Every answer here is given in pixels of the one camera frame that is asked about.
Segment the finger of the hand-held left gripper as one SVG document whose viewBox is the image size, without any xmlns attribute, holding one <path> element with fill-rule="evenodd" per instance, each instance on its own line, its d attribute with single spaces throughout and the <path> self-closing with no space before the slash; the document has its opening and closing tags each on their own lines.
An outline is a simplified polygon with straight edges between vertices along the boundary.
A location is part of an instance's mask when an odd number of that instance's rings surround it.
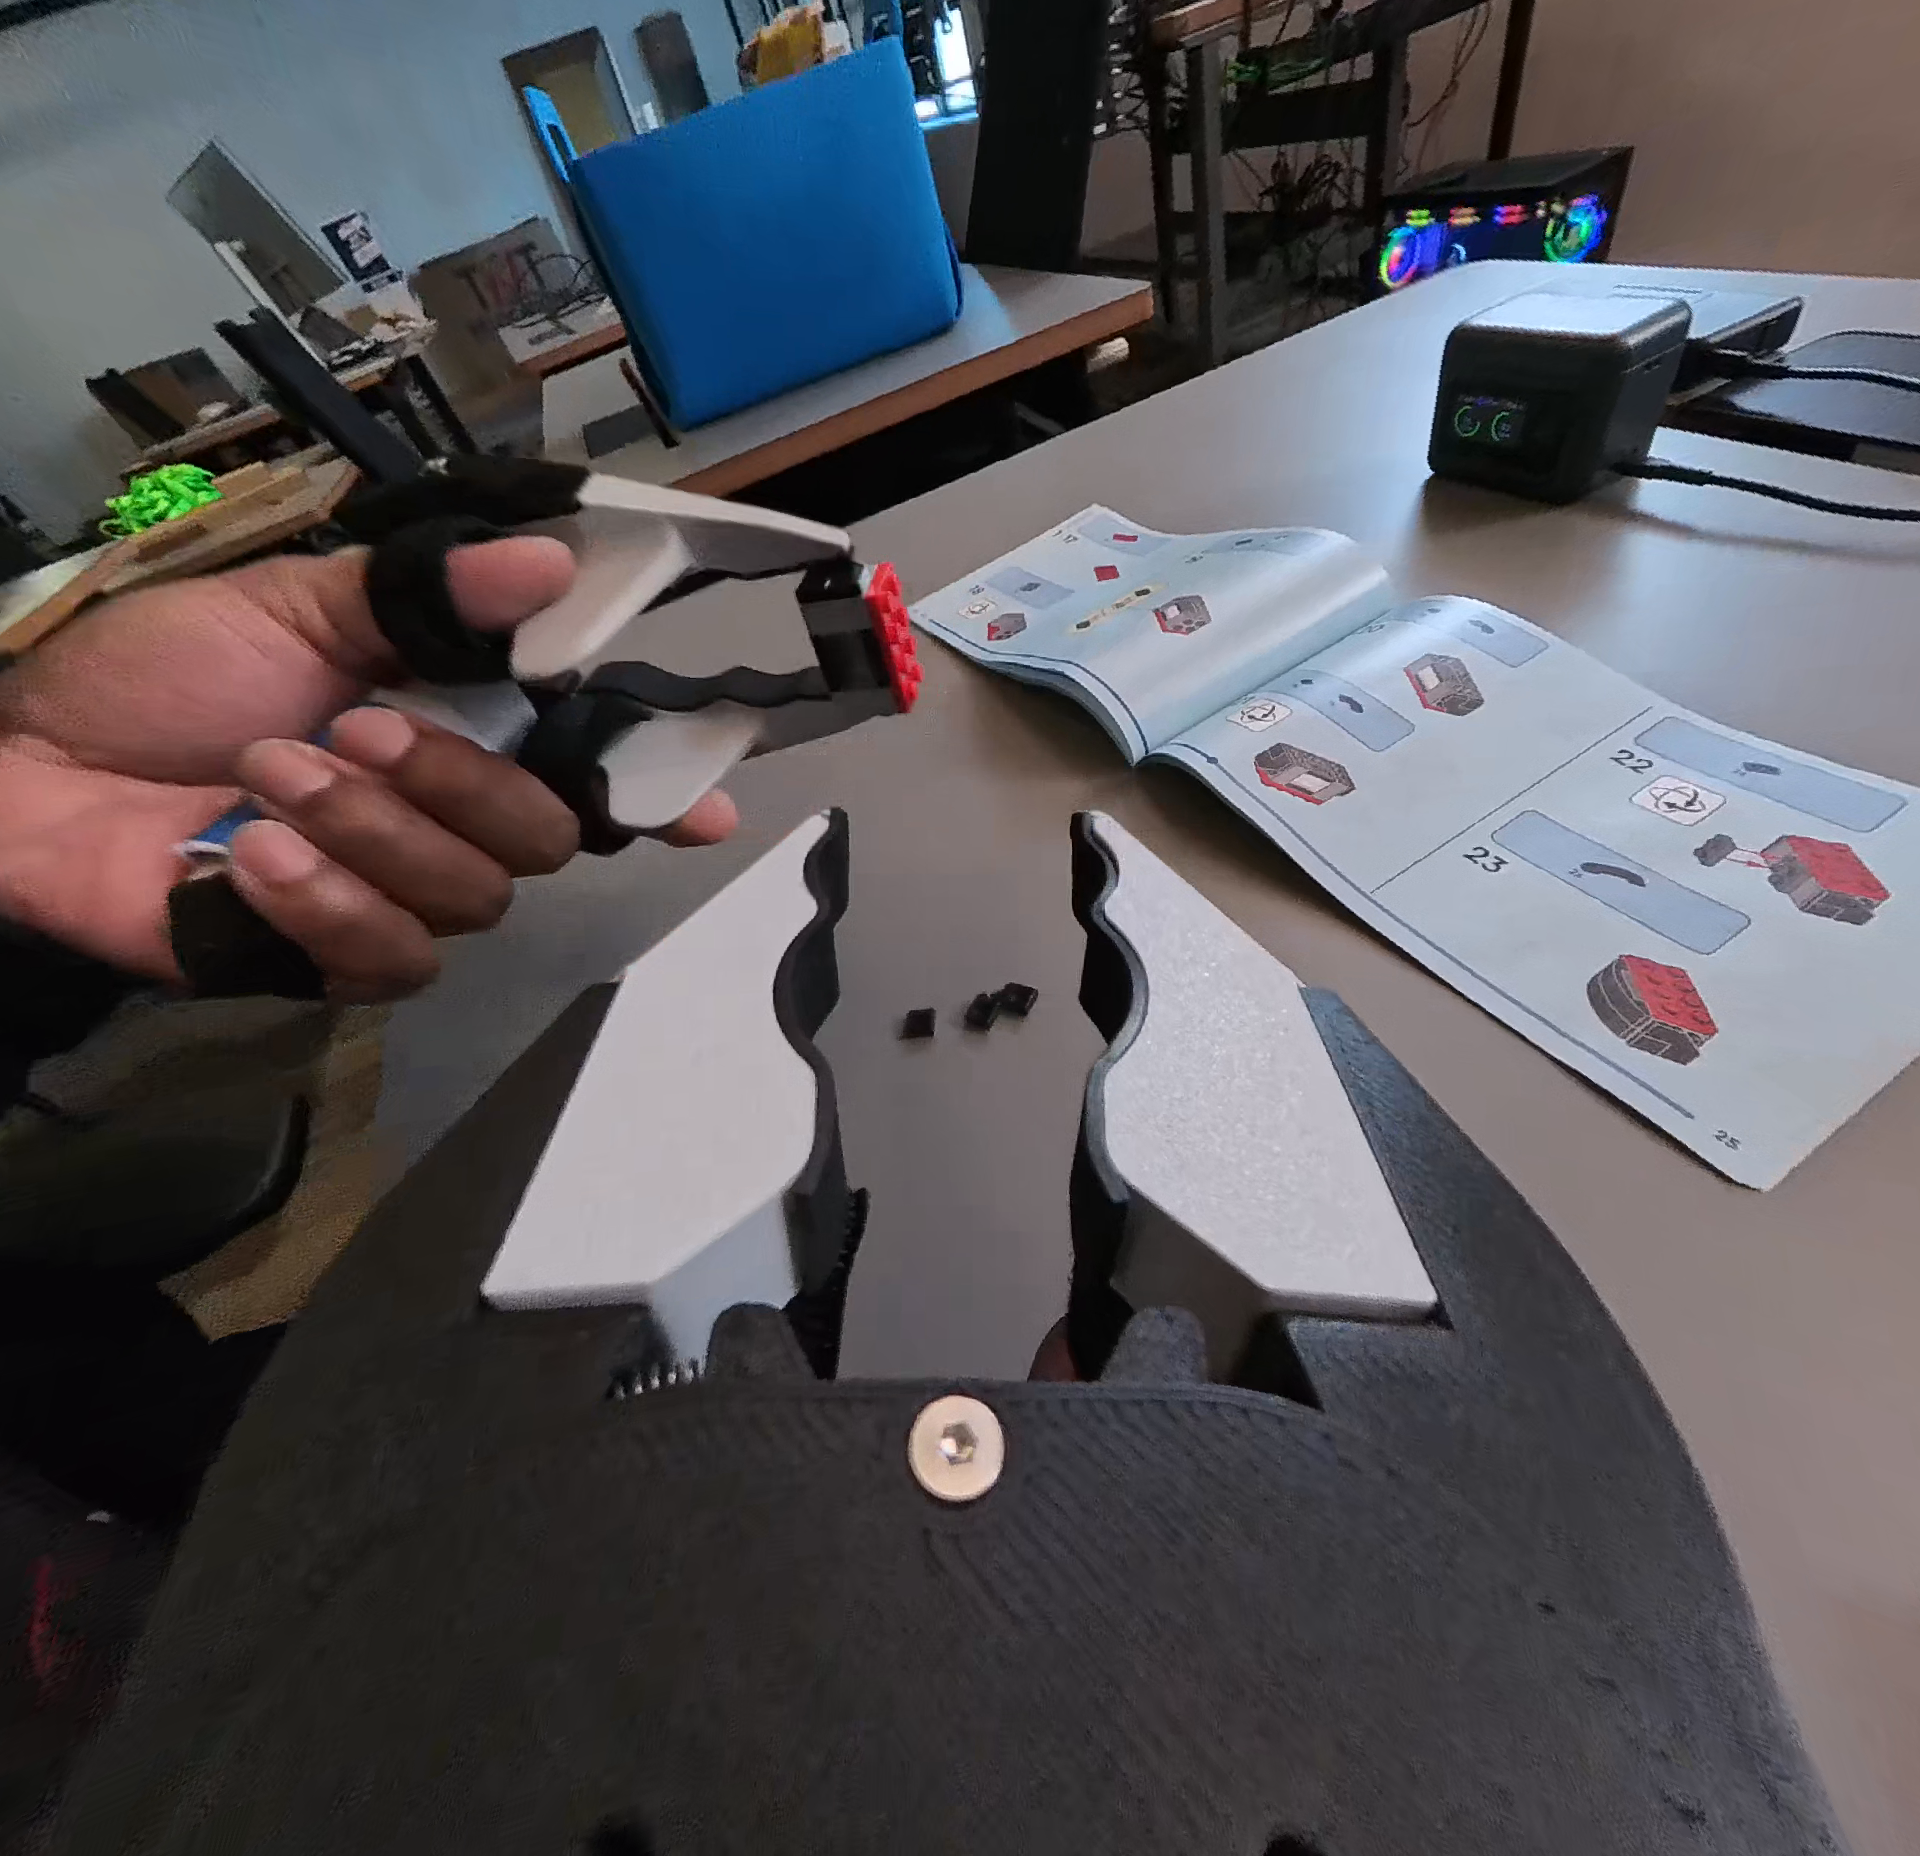
<svg viewBox="0 0 1920 1856">
<path fill-rule="evenodd" d="M 851 560 L 842 529 L 678 486 L 587 473 L 575 514 L 575 602 L 661 604 L 700 581 Z"/>
<path fill-rule="evenodd" d="M 819 667 L 759 672 L 733 665 L 718 675 L 675 675 L 648 663 L 596 669 L 596 759 L 609 761 L 637 734 L 671 718 L 739 711 L 753 726 L 749 754 L 775 754 L 843 731 L 843 700 Z"/>
</svg>

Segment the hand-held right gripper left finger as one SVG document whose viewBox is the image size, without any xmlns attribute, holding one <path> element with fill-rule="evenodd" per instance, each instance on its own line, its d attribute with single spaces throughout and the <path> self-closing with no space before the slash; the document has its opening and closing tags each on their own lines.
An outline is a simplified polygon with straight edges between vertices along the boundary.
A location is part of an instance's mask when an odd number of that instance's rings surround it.
<svg viewBox="0 0 1920 1856">
<path fill-rule="evenodd" d="M 481 1305 L 637 1308 L 664 1363 L 728 1308 L 774 1308 L 837 1374 L 869 1221 L 818 1045 L 849 870 L 849 816 L 813 814 L 627 966 Z"/>
</svg>

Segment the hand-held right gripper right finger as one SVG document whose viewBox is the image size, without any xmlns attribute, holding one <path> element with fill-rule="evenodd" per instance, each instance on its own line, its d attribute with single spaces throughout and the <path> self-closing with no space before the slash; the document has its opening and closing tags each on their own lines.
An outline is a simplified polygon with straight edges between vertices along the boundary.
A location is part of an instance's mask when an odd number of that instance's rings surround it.
<svg viewBox="0 0 1920 1856">
<path fill-rule="evenodd" d="M 1117 821 L 1069 822 L 1075 1001 L 1100 1036 L 1069 1171 L 1066 1352 L 1095 1379 L 1176 1308 L 1201 1374 L 1303 1384 L 1284 1319 L 1443 1302 L 1298 979 Z"/>
</svg>

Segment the red and grey brick assembly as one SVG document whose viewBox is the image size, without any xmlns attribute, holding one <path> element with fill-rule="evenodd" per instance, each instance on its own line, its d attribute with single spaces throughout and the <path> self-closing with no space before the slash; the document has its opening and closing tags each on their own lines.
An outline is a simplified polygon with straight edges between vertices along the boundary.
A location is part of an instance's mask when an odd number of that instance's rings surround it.
<svg viewBox="0 0 1920 1856">
<path fill-rule="evenodd" d="M 915 710 L 924 665 L 890 561 L 813 561 L 801 571 L 795 604 L 832 707 L 855 721 Z"/>
</svg>

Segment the grey desk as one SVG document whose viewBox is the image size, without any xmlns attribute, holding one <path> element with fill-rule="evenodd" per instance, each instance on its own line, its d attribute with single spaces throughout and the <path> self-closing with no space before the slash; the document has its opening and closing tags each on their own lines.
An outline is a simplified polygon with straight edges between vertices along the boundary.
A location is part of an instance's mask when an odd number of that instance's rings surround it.
<svg viewBox="0 0 1920 1856">
<path fill-rule="evenodd" d="M 1534 509 L 1427 483 L 1445 336 L 1528 282 L 1462 267 L 858 525 L 911 595 L 1084 504 L 1173 532 L 1337 529 L 1407 597 L 1471 595 L 1681 707 L 1915 783 L 1915 527 L 1693 486 Z M 1915 1853 L 1915 1074 L 1775 1192 L 1745 1192 L 1431 979 L 1178 771 L 1127 770 L 1055 697 L 926 658 L 920 710 L 747 764 L 744 836 L 528 886 L 398 1008 L 377 1112 L 400 1171 L 589 984 L 800 818 L 851 816 L 843 1000 L 823 1045 L 875 1198 L 846 1370 L 1023 1374 L 1066 1284 L 1071 814 L 1115 816 L 1337 993 L 1546 1221 L 1660 1387 L 1853 1853 Z M 980 990 L 1038 990 L 969 1033 Z M 939 1012 L 934 1038 L 900 1020 Z"/>
</svg>

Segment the person's left hand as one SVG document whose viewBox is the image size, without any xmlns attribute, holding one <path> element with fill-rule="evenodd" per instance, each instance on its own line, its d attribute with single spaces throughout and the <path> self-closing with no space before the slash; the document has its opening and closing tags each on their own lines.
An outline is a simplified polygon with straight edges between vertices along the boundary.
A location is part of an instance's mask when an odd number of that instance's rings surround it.
<svg viewBox="0 0 1920 1856">
<path fill-rule="evenodd" d="M 239 804 L 230 884 L 335 1001 L 395 1001 L 442 939 L 498 929 L 516 884 L 582 852 L 513 761 L 376 707 L 400 662 L 369 550 L 276 557 L 115 597 L 3 689 L 4 922 L 183 987 L 168 899 L 180 845 Z"/>
</svg>

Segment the brown cardboard piece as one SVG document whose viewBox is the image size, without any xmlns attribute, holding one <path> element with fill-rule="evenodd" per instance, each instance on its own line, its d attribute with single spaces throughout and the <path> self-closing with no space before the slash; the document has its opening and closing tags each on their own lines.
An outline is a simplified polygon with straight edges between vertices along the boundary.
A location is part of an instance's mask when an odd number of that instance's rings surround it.
<svg viewBox="0 0 1920 1856">
<path fill-rule="evenodd" d="M 353 464 L 319 452 L 217 478 L 220 500 L 209 506 L 11 580 L 3 655 L 41 643 L 93 602 L 284 550 L 326 525 L 361 479 Z"/>
</svg>

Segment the cardboard box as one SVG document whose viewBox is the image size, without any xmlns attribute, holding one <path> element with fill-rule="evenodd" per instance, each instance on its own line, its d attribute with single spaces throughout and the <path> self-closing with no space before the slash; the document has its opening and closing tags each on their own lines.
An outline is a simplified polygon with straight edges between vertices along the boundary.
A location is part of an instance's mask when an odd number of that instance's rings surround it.
<svg viewBox="0 0 1920 1856">
<path fill-rule="evenodd" d="M 503 328 L 600 297 L 591 261 L 567 249 L 543 214 L 426 258 L 407 284 L 435 328 L 430 353 L 494 373 L 509 368 Z"/>
</svg>

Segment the blue felt storage bin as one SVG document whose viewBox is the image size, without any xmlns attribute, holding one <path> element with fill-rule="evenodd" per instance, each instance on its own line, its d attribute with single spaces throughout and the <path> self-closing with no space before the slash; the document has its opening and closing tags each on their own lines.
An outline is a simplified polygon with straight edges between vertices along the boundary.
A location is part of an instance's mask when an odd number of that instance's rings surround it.
<svg viewBox="0 0 1920 1856">
<path fill-rule="evenodd" d="M 564 163 L 671 431 L 945 335 L 964 310 L 900 41 Z"/>
</svg>

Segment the yellow bag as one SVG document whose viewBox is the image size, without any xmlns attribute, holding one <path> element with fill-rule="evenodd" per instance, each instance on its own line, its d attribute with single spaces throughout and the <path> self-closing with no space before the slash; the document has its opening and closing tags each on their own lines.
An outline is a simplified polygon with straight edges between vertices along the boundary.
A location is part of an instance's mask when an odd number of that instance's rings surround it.
<svg viewBox="0 0 1920 1856">
<path fill-rule="evenodd" d="M 821 0 L 788 5 L 775 21 L 743 43 L 737 51 L 737 85 L 743 90 L 764 88 L 826 61 L 826 12 Z"/>
</svg>

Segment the black panel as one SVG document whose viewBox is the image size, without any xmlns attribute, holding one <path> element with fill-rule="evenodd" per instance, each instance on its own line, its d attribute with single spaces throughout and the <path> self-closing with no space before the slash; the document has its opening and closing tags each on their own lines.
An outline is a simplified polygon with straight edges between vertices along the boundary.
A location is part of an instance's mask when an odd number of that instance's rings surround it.
<svg viewBox="0 0 1920 1856">
<path fill-rule="evenodd" d="M 1111 0 L 973 0 L 977 139 L 965 261 L 1078 266 Z"/>
</svg>

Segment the person's black clothing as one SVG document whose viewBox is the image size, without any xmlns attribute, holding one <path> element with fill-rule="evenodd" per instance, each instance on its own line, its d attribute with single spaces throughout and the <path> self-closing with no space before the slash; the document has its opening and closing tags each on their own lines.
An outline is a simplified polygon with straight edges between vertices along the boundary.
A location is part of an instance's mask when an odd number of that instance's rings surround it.
<svg viewBox="0 0 1920 1856">
<path fill-rule="evenodd" d="M 294 1200 L 380 1008 L 177 1003 L 4 927 L 4 1853 L 38 1853 L 209 1463 L 279 1345 L 171 1284 Z"/>
</svg>

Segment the equipment rack with green lights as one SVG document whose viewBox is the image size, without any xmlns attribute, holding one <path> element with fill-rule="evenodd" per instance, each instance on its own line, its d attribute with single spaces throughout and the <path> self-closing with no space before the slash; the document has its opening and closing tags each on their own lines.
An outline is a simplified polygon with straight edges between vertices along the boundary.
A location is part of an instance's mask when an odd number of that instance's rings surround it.
<svg viewBox="0 0 1920 1856">
<path fill-rule="evenodd" d="M 1201 370 L 1230 349 L 1236 222 L 1287 261 L 1349 261 L 1380 222 L 1409 126 L 1409 51 L 1459 24 L 1455 67 L 1493 0 L 1115 0 L 1117 124 L 1147 151 L 1149 276 Z"/>
</svg>

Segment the black power adapter box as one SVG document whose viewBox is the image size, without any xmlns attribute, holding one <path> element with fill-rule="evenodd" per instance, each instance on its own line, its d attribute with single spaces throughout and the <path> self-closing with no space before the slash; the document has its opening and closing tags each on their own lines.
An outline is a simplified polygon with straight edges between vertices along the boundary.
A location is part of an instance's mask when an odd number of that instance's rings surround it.
<svg viewBox="0 0 1920 1856">
<path fill-rule="evenodd" d="M 1443 349 L 1427 473 L 1536 504 L 1586 500 L 1645 458 L 1693 336 L 1681 297 L 1528 291 Z"/>
</svg>

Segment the black flat dock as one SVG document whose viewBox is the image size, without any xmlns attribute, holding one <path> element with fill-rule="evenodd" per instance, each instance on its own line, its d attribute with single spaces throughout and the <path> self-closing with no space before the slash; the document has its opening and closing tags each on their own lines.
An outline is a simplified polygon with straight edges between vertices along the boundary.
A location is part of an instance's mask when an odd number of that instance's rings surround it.
<svg viewBox="0 0 1920 1856">
<path fill-rule="evenodd" d="M 1917 339 L 1846 328 L 1800 339 L 1800 295 L 1687 288 L 1693 335 L 1669 430 L 1915 473 Z"/>
</svg>

